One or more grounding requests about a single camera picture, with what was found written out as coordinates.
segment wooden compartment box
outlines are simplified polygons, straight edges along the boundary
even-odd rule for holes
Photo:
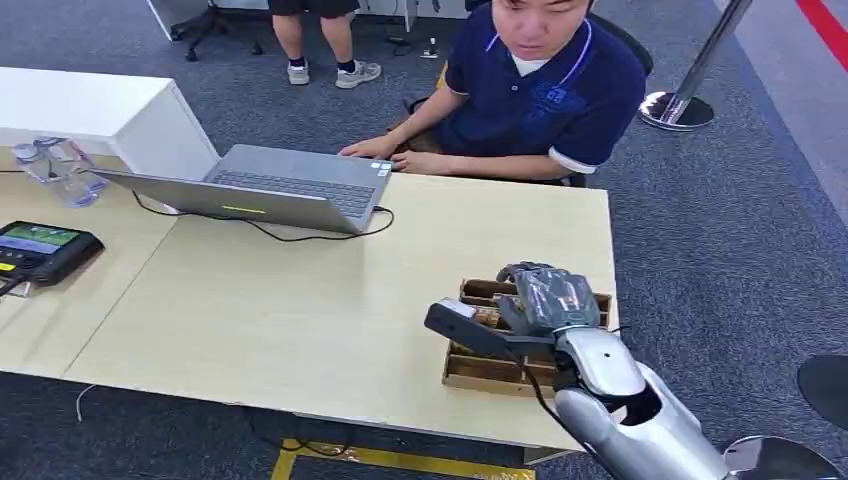
[[[459,300],[477,309],[475,319],[504,334],[511,335],[509,325],[501,319],[495,296],[518,295],[514,284],[490,280],[465,280],[459,291]],[[595,294],[601,310],[601,325],[606,327],[609,318],[610,296]],[[553,397],[553,380],[556,373],[551,355],[523,357],[525,365],[542,387],[545,397]],[[504,395],[533,396],[533,386],[522,369],[511,360],[493,358],[472,352],[464,346],[450,342],[445,358],[442,383],[451,387],[480,390]]]

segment sneaker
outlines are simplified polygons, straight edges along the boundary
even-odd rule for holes
[[[354,61],[356,70],[353,73],[347,73],[344,70],[339,70],[339,78],[336,80],[336,86],[339,88],[353,88],[360,83],[370,82],[380,76],[383,72],[382,67],[376,63]]]
[[[309,64],[305,67],[289,67],[286,69],[289,73],[289,83],[292,85],[306,85],[309,83]]]

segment yellow tape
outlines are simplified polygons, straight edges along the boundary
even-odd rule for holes
[[[283,440],[286,448],[297,446],[293,439]],[[317,449],[333,452],[342,448],[340,445],[312,442],[311,445]],[[484,465],[481,463],[461,462],[445,458],[423,457],[409,455],[406,453],[387,452],[383,450],[371,450],[368,448],[351,447],[344,455],[338,457],[326,457],[307,449],[298,450],[296,453],[281,451],[280,458],[274,466],[271,480],[289,480],[294,461],[298,456],[324,458],[342,462],[354,462],[376,467],[400,468],[414,472],[435,473],[440,475],[453,475],[460,478],[476,478],[482,480],[536,480],[536,472],[518,468],[507,468],[496,465]]]
[[[280,450],[280,458],[277,459],[274,471],[271,472],[271,480],[289,480],[296,458],[296,453]]]

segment silver laptop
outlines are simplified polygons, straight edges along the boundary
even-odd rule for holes
[[[391,162],[235,145],[202,181],[92,172],[181,212],[362,233]]]

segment robotic arm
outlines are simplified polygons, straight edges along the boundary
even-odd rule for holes
[[[540,349],[553,352],[556,420],[616,479],[735,478],[692,412],[618,336],[599,328],[598,305],[584,277],[520,263],[508,265],[498,280],[518,289],[517,299],[496,299],[515,335],[478,323],[472,307],[451,299],[433,304],[425,325],[481,354],[518,361]],[[612,412],[621,407],[627,413],[619,422]]]

